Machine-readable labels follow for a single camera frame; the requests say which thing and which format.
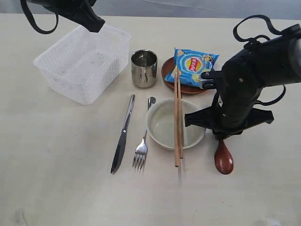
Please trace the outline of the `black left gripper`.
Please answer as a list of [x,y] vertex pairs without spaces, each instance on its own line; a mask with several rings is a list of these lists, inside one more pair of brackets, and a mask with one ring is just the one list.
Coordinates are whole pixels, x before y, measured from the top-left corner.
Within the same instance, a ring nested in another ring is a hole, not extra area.
[[26,0],[25,16],[28,20],[33,20],[27,3],[41,5],[56,15],[82,25],[90,32],[98,33],[105,24],[105,20],[97,16],[92,9],[95,2],[89,0]]

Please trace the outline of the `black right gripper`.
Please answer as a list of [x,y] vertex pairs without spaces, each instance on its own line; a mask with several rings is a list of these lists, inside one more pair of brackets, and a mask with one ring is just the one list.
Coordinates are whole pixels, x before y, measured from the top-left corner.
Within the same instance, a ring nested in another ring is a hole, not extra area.
[[214,118],[213,108],[208,107],[184,116],[185,126],[196,125],[202,128],[211,129],[217,140],[224,140],[231,136],[240,135],[246,129],[255,127],[262,123],[271,124],[274,121],[272,111],[252,108],[245,121],[234,129],[222,127]]

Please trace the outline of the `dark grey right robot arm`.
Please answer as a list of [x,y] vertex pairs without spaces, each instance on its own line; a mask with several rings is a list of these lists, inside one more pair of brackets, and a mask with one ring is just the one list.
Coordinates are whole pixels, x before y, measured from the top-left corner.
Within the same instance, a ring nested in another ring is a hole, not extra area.
[[265,87],[301,81],[300,25],[284,29],[279,37],[264,43],[257,38],[249,40],[220,71],[204,72],[200,78],[202,87],[216,89],[216,94],[210,107],[185,114],[186,127],[211,129],[216,139],[226,139],[259,124],[272,123],[272,112],[254,105],[275,104],[285,94],[270,102],[259,101]]

